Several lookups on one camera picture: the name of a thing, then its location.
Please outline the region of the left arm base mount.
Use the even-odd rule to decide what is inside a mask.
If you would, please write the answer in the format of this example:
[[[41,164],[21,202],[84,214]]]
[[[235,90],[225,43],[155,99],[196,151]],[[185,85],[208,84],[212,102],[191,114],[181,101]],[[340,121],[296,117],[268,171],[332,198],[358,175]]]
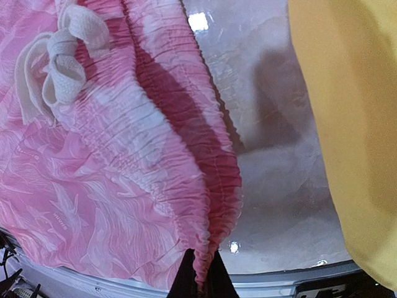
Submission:
[[[1,297],[42,297],[41,285],[31,286],[22,276],[22,268],[9,271],[7,264],[12,260],[19,261],[15,246],[1,233]]]

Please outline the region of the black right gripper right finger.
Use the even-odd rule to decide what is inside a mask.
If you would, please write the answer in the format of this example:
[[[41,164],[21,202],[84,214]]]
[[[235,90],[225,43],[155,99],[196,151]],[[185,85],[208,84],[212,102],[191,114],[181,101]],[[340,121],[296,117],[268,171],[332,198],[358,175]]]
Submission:
[[[238,298],[219,251],[214,254],[205,283],[205,297]]]

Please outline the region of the pink garment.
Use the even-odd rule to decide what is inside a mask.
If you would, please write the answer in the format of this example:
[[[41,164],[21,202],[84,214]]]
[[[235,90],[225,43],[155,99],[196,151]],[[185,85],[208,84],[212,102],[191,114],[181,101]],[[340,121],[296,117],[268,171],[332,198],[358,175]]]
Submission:
[[[180,1],[1,2],[1,226],[30,261],[205,286],[242,181]]]

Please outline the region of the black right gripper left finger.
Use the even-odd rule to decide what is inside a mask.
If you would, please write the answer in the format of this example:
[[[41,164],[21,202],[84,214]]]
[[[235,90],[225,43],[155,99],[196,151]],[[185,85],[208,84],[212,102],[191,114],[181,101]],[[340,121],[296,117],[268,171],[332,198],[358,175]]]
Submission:
[[[196,274],[193,269],[194,260],[194,250],[186,250],[167,298],[198,297]]]

